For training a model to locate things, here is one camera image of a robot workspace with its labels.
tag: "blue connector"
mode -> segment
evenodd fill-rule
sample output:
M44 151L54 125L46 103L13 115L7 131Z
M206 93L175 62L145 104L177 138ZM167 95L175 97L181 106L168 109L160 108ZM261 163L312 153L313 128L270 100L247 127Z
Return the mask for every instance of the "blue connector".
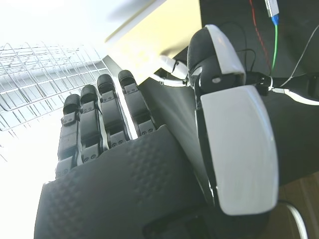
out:
M277 26L279 22L279 14L272 16L271 20L273 21L274 25Z

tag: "red wire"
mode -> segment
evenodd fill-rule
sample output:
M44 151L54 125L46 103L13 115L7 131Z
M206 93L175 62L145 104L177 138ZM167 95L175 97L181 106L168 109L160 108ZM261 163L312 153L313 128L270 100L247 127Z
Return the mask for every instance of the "red wire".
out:
M255 30L256 30L257 36L259 38L260 44L263 47L265 58L266 58L266 62L267 62L267 65L269 67L269 70L270 70L271 67L270 67L270 61L269 61L269 57L268 57L268 52L267 52L267 49L265 48L263 39L261 38L261 36L259 34L259 31L258 31L258 27L257 27L257 24L256 24L256 18L255 18L255 9L254 9L252 0L249 0L249 3L250 3L250 6L251 6L251 11L253 13L253 21L254 21L254 25L255 25Z

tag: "metal wire rack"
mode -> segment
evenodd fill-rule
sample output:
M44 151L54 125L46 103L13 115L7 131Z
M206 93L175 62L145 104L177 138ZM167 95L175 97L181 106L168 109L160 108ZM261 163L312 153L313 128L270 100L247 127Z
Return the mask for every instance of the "metal wire rack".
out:
M63 107L108 68L93 47L45 43L0 46L0 130Z

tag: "wire mesh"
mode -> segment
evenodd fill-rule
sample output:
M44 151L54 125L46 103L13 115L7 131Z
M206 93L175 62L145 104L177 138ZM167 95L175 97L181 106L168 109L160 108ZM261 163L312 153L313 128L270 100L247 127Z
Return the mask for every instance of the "wire mesh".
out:
M93 47L0 46L0 130L5 131L63 107L99 75L109 73Z

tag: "green wire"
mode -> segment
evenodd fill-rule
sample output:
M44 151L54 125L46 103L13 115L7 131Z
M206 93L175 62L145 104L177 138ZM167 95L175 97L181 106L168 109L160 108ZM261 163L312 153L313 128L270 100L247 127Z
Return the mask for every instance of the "green wire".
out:
M278 46L278 25L275 25L275 51L274 51L274 58L273 58L273 65L271 71L274 70L277 58L277 46Z

